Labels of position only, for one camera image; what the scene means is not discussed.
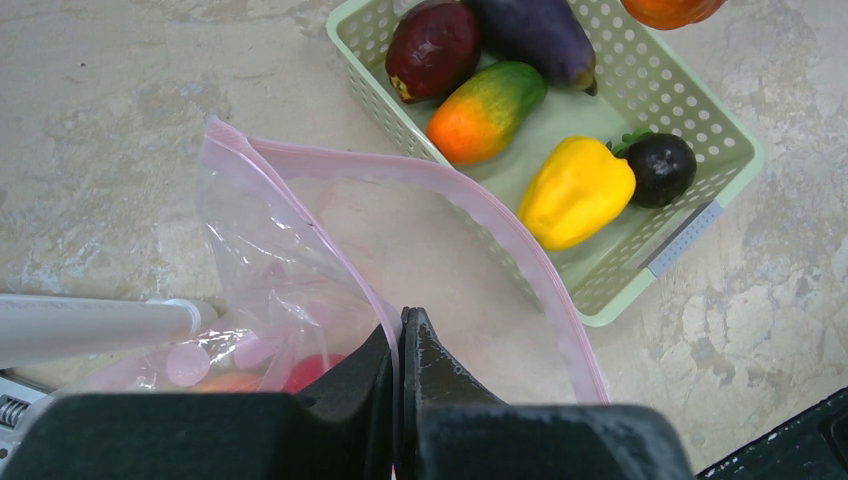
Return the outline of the peach toy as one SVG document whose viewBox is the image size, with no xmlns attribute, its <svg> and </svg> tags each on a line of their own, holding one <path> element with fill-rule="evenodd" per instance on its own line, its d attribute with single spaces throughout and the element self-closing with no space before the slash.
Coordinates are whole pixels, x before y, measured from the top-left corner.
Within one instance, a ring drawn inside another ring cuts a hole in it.
<svg viewBox="0 0 848 480">
<path fill-rule="evenodd" d="M 192 388 L 196 393 L 250 393 L 255 392 L 262 377 L 249 372 L 230 372 L 204 380 Z"/>
</svg>

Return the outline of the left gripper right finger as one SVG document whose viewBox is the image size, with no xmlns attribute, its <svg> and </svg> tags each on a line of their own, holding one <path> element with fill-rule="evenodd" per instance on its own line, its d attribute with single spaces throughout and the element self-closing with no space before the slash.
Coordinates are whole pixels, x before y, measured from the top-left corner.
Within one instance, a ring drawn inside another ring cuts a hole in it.
<svg viewBox="0 0 848 480">
<path fill-rule="evenodd" d="M 404 308 L 400 479 L 691 479 L 676 431 L 638 405 L 510 405 Z"/>
</svg>

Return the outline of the orange fruit toy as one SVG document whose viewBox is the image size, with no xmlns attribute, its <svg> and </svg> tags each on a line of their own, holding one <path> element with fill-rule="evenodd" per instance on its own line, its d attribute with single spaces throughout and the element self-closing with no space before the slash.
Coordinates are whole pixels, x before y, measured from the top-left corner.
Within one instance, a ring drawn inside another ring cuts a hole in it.
<svg viewBox="0 0 848 480">
<path fill-rule="evenodd" d="M 712 16 L 725 0 L 621 0 L 639 23 L 656 30 L 674 30 Z"/>
</svg>

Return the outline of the clear pink zip bag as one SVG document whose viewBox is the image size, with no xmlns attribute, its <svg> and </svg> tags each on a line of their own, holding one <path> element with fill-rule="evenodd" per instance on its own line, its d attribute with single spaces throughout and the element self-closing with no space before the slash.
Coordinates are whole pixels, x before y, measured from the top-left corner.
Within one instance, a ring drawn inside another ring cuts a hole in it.
<svg viewBox="0 0 848 480">
<path fill-rule="evenodd" d="M 157 342 L 142 356 L 90 374 L 92 391 L 165 391 L 201 384 L 213 356 L 181 360 L 211 341 L 232 357 L 252 334 L 268 347 L 249 361 L 253 384 L 279 389 L 299 359 L 327 368 L 351 351 L 357 327 L 376 329 L 399 359 L 399 313 L 387 303 L 290 189 L 292 178 L 384 179 L 443 196 L 513 263 L 551 324 L 576 398 L 608 399 L 594 353 L 559 276 L 529 232 L 492 194 L 464 175 L 426 160 L 327 150 L 250 138 L 218 118 L 206 125 L 199 160 L 210 173 L 200 213 L 230 309 L 226 322 L 182 341 Z"/>
</svg>

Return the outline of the red tomato toy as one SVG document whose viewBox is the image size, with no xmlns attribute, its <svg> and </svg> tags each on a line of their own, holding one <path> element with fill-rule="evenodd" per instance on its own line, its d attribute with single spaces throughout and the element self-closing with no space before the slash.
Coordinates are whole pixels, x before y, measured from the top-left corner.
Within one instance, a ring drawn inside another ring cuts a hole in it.
<svg viewBox="0 0 848 480">
<path fill-rule="evenodd" d="M 292 367 L 282 391 L 290 394 L 300 392 L 345 358 L 346 356 L 342 354 L 330 354 L 327 358 L 322 355 L 311 355 L 302 359 Z"/>
</svg>

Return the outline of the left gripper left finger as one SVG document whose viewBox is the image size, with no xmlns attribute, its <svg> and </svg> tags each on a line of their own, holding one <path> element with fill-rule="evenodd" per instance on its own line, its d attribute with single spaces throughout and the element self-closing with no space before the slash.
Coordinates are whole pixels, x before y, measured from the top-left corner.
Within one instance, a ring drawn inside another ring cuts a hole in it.
<svg viewBox="0 0 848 480">
<path fill-rule="evenodd" d="M 392 362 L 381 328 L 296 394 L 84 394 L 32 425 L 7 479 L 387 479 Z"/>
</svg>

